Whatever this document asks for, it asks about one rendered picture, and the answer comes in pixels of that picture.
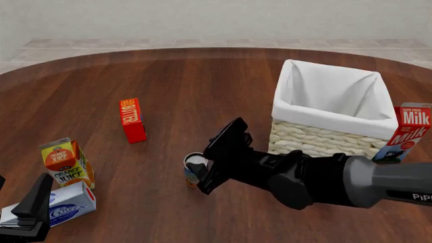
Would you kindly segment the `blue and white cream cheese box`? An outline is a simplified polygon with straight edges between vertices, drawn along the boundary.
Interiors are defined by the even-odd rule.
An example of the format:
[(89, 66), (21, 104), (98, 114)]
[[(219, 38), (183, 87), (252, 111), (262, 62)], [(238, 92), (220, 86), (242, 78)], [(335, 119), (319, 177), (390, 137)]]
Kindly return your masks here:
[(50, 226), (56, 226), (96, 210), (96, 198), (84, 182), (77, 182), (50, 193)]

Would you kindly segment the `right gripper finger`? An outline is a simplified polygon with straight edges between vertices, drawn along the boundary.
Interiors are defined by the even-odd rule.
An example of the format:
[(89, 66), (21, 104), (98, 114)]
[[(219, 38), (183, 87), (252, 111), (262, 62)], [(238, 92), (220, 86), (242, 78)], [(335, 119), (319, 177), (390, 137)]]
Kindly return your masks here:
[(191, 173), (187, 177), (190, 183), (202, 182), (209, 172), (206, 163), (187, 163), (186, 168)]

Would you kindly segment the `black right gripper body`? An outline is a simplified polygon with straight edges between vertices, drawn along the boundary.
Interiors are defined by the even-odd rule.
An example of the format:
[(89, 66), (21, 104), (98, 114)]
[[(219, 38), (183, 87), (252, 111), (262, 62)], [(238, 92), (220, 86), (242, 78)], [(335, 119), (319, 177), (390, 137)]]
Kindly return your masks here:
[(243, 184), (254, 186), (248, 175), (247, 166), (250, 165), (252, 147), (230, 148), (224, 146), (208, 146), (204, 150), (204, 157), (213, 162), (210, 170), (206, 172), (198, 183), (198, 189), (206, 195), (226, 183), (235, 180)]

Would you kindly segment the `black and grey left gripper body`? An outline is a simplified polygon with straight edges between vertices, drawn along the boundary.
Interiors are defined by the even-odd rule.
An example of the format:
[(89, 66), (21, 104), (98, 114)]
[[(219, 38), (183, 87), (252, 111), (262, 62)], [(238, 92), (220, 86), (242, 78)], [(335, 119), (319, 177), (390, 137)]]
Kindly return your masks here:
[(44, 241), (51, 228), (49, 207), (43, 206), (36, 218), (18, 218), (11, 210), (17, 204), (2, 208), (0, 214), (0, 241)]

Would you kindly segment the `red butter box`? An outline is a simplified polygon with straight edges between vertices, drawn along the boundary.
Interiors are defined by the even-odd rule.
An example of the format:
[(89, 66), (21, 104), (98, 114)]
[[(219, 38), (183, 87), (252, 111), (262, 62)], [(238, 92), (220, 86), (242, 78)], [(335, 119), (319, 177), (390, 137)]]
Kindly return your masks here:
[(137, 98), (119, 101), (121, 125), (130, 144), (147, 139), (142, 112)]

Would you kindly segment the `orange juice carton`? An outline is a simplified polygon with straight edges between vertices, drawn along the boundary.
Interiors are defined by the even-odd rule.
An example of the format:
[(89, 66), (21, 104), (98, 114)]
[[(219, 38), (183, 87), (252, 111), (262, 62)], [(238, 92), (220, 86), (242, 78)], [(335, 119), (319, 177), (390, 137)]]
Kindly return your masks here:
[(44, 166), (61, 188), (84, 182), (95, 189), (95, 174), (74, 139), (64, 138), (39, 146)]

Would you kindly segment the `red and white milk carton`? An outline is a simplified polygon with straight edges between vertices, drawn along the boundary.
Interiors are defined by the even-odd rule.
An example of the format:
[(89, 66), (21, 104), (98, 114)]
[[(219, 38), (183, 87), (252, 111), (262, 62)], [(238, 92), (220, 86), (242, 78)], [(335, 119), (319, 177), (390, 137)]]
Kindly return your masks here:
[(400, 163), (432, 126), (432, 104), (402, 103), (394, 110), (398, 128), (372, 158), (376, 163)]

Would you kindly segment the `alphabet soup can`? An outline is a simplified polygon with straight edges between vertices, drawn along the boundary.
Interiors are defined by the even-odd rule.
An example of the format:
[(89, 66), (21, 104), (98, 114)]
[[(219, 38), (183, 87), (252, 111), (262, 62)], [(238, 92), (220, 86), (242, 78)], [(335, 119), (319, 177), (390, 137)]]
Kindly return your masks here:
[(188, 180), (188, 176), (190, 176), (191, 175), (191, 173), (188, 171), (188, 169), (186, 168), (186, 164), (187, 163), (206, 163), (207, 164), (207, 167), (208, 167), (208, 160), (203, 156), (203, 154), (202, 153), (190, 153), (189, 155), (187, 155), (185, 158), (184, 158), (184, 162), (183, 162), (183, 164), (184, 164), (184, 173), (185, 173), (185, 176), (186, 176), (186, 182), (187, 182), (187, 184), (189, 185), (189, 187), (191, 187), (191, 188), (195, 188), (197, 185), (198, 185), (198, 183), (190, 183), (189, 182), (189, 180)]

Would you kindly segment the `wicker basket with white liner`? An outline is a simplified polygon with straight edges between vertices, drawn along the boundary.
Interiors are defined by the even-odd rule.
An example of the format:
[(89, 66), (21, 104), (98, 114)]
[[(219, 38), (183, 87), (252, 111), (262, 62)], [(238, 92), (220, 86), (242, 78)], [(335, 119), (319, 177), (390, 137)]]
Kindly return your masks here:
[(379, 72), (285, 60), (275, 89), (269, 153), (301, 150), (373, 158), (398, 121)]

